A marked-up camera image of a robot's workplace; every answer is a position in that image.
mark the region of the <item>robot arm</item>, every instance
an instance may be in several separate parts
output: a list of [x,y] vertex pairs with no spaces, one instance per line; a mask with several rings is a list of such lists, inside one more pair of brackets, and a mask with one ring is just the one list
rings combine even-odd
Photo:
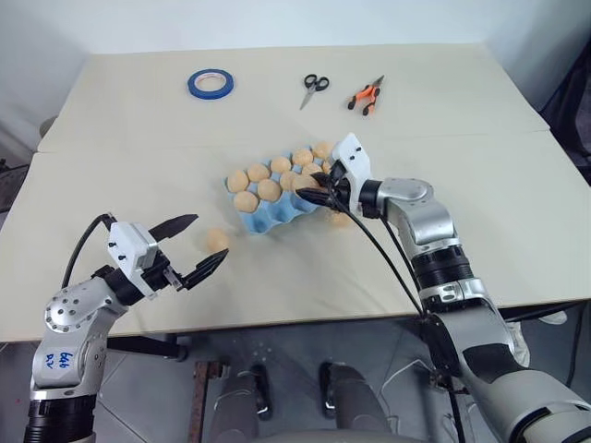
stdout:
[[513,359],[505,322],[474,277],[452,217],[432,186],[415,179],[373,180],[368,155],[353,134],[335,146],[331,164],[330,175],[314,174],[329,192],[303,189],[298,195],[396,226],[419,286],[433,363],[462,380],[499,441],[591,441],[591,405]]
[[110,224],[108,249],[118,268],[104,266],[89,280],[56,293],[45,307],[45,333],[32,366],[25,443],[92,443],[96,394],[103,381],[107,336],[128,307],[172,285],[191,289],[209,277],[228,250],[200,262],[187,276],[176,272],[158,241],[183,231],[186,215],[146,230]]

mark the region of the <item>scissors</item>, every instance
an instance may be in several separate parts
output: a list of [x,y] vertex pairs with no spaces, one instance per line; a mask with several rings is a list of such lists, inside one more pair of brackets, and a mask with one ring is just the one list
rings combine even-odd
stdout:
[[300,111],[308,104],[314,92],[317,90],[326,90],[330,84],[331,82],[326,77],[319,78],[316,74],[308,74],[304,78],[304,86],[308,89],[308,92],[306,92],[306,97],[304,97],[304,101],[299,107]]
[[347,107],[349,109],[353,109],[353,108],[355,108],[357,101],[360,101],[361,99],[368,98],[369,104],[365,108],[363,108],[363,115],[368,115],[369,113],[372,113],[374,108],[376,107],[376,100],[378,99],[378,96],[380,95],[380,91],[381,91],[380,85],[381,85],[382,80],[384,80],[384,76],[381,76],[376,81],[374,81],[372,84],[366,85],[366,87],[364,89],[362,89],[361,92],[358,92],[357,95],[354,95],[351,98],[351,101],[349,102]]

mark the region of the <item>tabletop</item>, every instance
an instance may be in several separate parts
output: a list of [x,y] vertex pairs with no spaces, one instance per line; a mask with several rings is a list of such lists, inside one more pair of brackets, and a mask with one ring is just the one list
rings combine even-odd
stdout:
[[[230,254],[213,276],[190,292],[168,289],[152,302],[135,305],[117,321],[115,335],[412,315],[388,266],[352,225],[335,228],[327,222],[327,211],[318,209],[268,234],[249,235],[223,189],[223,178],[236,168],[319,139],[334,142],[350,130],[367,150],[376,178],[416,177],[434,185],[436,197],[454,217],[475,274],[498,305],[588,297],[589,188],[486,51],[473,45],[369,49],[334,48],[336,55],[347,54],[334,56],[336,65],[344,66],[351,54],[361,62],[350,64],[358,72],[347,86],[337,81],[340,71],[319,56],[331,48],[290,48],[294,57],[275,65],[267,58],[277,58],[278,49],[92,57],[34,156],[0,231],[0,279],[7,309],[15,313],[0,324],[0,341],[42,336],[43,307],[58,289],[72,248],[90,220],[107,210],[147,227],[196,212],[199,219],[192,226],[162,243],[181,272],[206,257],[209,228],[222,227],[231,237]],[[312,62],[292,75],[307,51]],[[389,59],[389,65],[366,72],[369,59],[362,57],[377,53],[377,60]],[[298,63],[292,60],[296,55]],[[238,63],[254,56],[261,64],[266,60],[265,71],[257,74],[244,67],[250,64]],[[235,91],[208,103],[208,111],[183,90],[184,76],[204,67],[193,62],[189,70],[180,69],[189,65],[187,59],[229,69]],[[402,59],[420,67],[415,76],[402,67]],[[455,68],[462,79],[444,68],[433,70],[438,60],[462,66]],[[139,65],[146,69],[131,68]],[[424,76],[425,66],[431,66],[430,76]],[[300,113],[302,71],[327,75],[332,84]],[[143,94],[143,88],[127,88],[132,77],[160,85],[156,77],[173,72],[182,84],[172,97],[154,88]],[[384,80],[376,112],[366,119],[346,110],[348,96],[376,74],[391,79]],[[282,81],[281,89],[277,78],[293,81]],[[245,86],[250,80],[252,88]],[[281,100],[275,90],[281,91]],[[84,109],[92,95],[101,99]],[[409,97],[424,107],[405,102]],[[248,98],[253,100],[245,105]],[[193,113],[190,118],[187,112]],[[241,113],[244,119],[238,118]],[[271,119],[266,131],[265,118]],[[383,227],[375,221],[368,227],[402,268]],[[91,237],[72,281],[111,263],[105,240],[100,231]]]

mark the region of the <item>black-handled scissors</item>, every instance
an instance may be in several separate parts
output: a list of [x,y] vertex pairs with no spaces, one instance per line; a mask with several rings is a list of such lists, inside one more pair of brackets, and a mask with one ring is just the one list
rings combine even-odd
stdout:
[[300,111],[304,109],[304,106],[308,104],[308,102],[312,98],[312,95],[314,95],[314,92],[316,92],[317,90],[326,90],[330,84],[331,82],[326,77],[319,78],[316,74],[308,74],[304,78],[304,86],[306,87],[308,92],[306,92],[306,97],[304,97],[304,101],[302,102],[302,105],[299,107]]

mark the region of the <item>black cable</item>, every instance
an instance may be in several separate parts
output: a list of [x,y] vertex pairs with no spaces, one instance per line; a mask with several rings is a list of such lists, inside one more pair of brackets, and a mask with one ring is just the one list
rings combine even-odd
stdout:
[[64,279],[62,280],[62,289],[66,288],[70,284],[70,277],[72,276],[72,270],[74,269],[76,260],[78,260],[78,255],[80,254],[82,247],[89,239],[92,232],[101,222],[103,222],[106,228],[110,230],[111,223],[116,222],[116,220],[115,217],[113,217],[111,214],[101,214],[90,223],[88,228],[86,228],[86,231],[84,231],[84,233],[76,243],[76,247],[74,248],[74,250],[72,251],[72,255],[70,256],[70,260],[67,262],[66,271],[64,272]]
[[420,291],[420,286],[418,285],[418,280],[416,279],[415,271],[413,270],[413,267],[410,265],[410,261],[408,261],[408,258],[406,257],[406,254],[403,251],[403,247],[400,246],[400,242],[396,238],[396,235],[394,234],[392,227],[390,226],[390,224],[388,223],[388,220],[385,217],[383,217],[383,216],[380,217],[380,220],[383,223],[383,225],[385,226],[386,231],[388,231],[390,238],[392,239],[392,241],[396,245],[396,249],[398,249],[398,254],[400,254],[400,257],[402,257],[404,264],[406,265],[406,268],[408,269],[408,272],[410,273],[410,276],[413,279],[413,283],[415,284],[416,290]]
[[564,383],[568,388],[571,387],[574,378],[574,371],[576,370],[576,355],[579,351],[579,342],[581,341],[581,330],[583,329],[583,317],[585,316],[585,309],[588,303],[581,306],[579,315],[576,319],[576,326],[574,328],[573,349],[571,350],[571,363],[569,365],[569,375]]
[[465,443],[464,426],[462,425],[462,417],[460,416],[460,408],[458,407],[458,400],[455,398],[453,392],[452,379],[449,378],[450,389],[448,394],[450,395],[450,404],[452,405],[453,421],[455,422],[455,431],[458,433],[458,443]]
[[410,290],[408,289],[408,286],[406,286],[406,283],[404,282],[402,275],[400,275],[400,272],[398,272],[398,269],[392,263],[392,261],[390,260],[390,257],[388,257],[388,254],[386,254],[386,251],[384,251],[383,247],[381,247],[378,240],[376,240],[376,237],[373,236],[373,234],[369,231],[369,229],[365,226],[365,224],[363,224],[361,222],[361,220],[359,220],[354,214],[352,214],[351,211],[338,200],[338,198],[334,198],[333,200],[334,200],[335,206],[339,209],[339,211],[344,212],[353,222],[355,222],[355,224],[357,226],[359,226],[359,228],[361,228],[361,231],[363,231],[363,233],[368,237],[369,241],[378,249],[378,251],[380,251],[381,256],[384,257],[384,259],[386,260],[386,262],[388,263],[388,265],[390,266],[390,268],[394,272],[396,279],[398,279],[398,282],[403,287],[404,292],[406,293],[406,295],[408,295],[408,298],[410,299],[412,304],[415,306],[416,311],[418,312],[418,314],[421,317],[423,317],[425,314],[423,313],[421,306],[416,302],[415,297],[413,297]]

